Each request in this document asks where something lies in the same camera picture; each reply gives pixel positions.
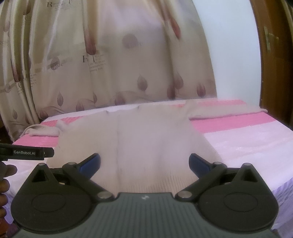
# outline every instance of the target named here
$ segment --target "pink bedsheet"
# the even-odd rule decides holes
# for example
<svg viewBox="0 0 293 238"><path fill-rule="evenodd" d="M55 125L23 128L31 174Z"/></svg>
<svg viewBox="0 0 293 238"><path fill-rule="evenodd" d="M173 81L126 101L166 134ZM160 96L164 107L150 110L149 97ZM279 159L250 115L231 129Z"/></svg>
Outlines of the pink bedsheet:
<svg viewBox="0 0 293 238"><path fill-rule="evenodd" d="M241 105L245 102L241 100L229 100L229 101L203 101L199 102L203 106L214 106L214 105ZM79 119L78 117L68 117L61 119L67 124L74 122ZM200 119L192 120L192 125L196 130L201 133L217 132L230 129L243 128L247 126L260 125L264 123L269 123L275 121L274 118L270 117L268 114L261 113L252 113L246 115L238 116L228 116L223 118L213 118L213 119ZM57 120L46 121L42 124L47 126L55 126ZM29 136L24 135L22 138L17 140L15 145L25 145L25 146L36 146L36 147L55 147L58 144L58 138L48 137L48 136Z"/></svg>

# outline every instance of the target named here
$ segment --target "door handle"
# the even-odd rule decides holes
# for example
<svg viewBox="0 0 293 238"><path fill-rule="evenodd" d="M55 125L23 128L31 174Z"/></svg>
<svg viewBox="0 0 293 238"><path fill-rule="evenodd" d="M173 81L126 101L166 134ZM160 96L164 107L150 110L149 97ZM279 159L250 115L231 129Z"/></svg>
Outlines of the door handle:
<svg viewBox="0 0 293 238"><path fill-rule="evenodd" d="M273 37L274 40L277 41L277 43L279 42L279 37L275 36L274 34L272 33L269 33L269 30L268 28L265 26L264 27L264 30L265 30L265 41L266 41L266 45L267 45L267 51L268 52L271 52L271 42L270 42L270 38Z"/></svg>

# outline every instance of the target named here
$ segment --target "finger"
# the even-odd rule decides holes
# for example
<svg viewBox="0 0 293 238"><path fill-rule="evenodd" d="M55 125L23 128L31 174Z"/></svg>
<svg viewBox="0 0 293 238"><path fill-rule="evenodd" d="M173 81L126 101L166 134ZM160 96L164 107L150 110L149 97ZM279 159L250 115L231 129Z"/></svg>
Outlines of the finger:
<svg viewBox="0 0 293 238"><path fill-rule="evenodd" d="M5 194L0 194L0 207L5 206L8 203L8 198Z"/></svg>
<svg viewBox="0 0 293 238"><path fill-rule="evenodd" d="M9 176L15 175L16 172L17 172L16 166L9 164L9 165L7 165L7 171L6 171L4 177L9 177Z"/></svg>
<svg viewBox="0 0 293 238"><path fill-rule="evenodd" d="M19 231L19 229L18 229L17 225L12 223L12 224L10 224L10 226L7 230L7 236L13 237L18 231Z"/></svg>
<svg viewBox="0 0 293 238"><path fill-rule="evenodd" d="M10 184L7 179L3 179L0 182L0 193L6 193L10 188Z"/></svg>
<svg viewBox="0 0 293 238"><path fill-rule="evenodd" d="M7 212L5 208L0 208L0 218L4 218L6 216Z"/></svg>

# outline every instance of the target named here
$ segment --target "curtain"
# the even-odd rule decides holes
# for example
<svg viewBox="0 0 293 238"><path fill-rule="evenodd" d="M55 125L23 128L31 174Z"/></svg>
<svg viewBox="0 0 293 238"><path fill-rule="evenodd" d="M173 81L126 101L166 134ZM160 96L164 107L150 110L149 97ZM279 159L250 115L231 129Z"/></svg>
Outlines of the curtain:
<svg viewBox="0 0 293 238"><path fill-rule="evenodd" d="M281 0L281 1L282 1L283 7L285 10L287 19L288 19L288 23L289 23L289 27L290 27L290 31L291 31L291 36L292 36L292 42L293 42L293 8L290 5L288 5L285 0ZM293 109L292 109L289 128L293 130Z"/></svg>
<svg viewBox="0 0 293 238"><path fill-rule="evenodd" d="M47 117L216 97L192 0L5 0L0 114L13 141Z"/></svg>

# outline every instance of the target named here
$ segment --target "logo on device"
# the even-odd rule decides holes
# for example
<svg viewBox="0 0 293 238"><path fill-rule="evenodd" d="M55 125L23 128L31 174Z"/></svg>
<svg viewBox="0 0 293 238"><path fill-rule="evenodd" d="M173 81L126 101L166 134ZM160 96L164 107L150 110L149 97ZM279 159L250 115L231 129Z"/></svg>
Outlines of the logo on device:
<svg viewBox="0 0 293 238"><path fill-rule="evenodd" d="M18 156L36 156L36 151L34 150L14 150L13 155L18 155Z"/></svg>
<svg viewBox="0 0 293 238"><path fill-rule="evenodd" d="M144 196L142 196L142 199L143 200L147 200L147 199L149 199L149 196L148 195L144 195Z"/></svg>

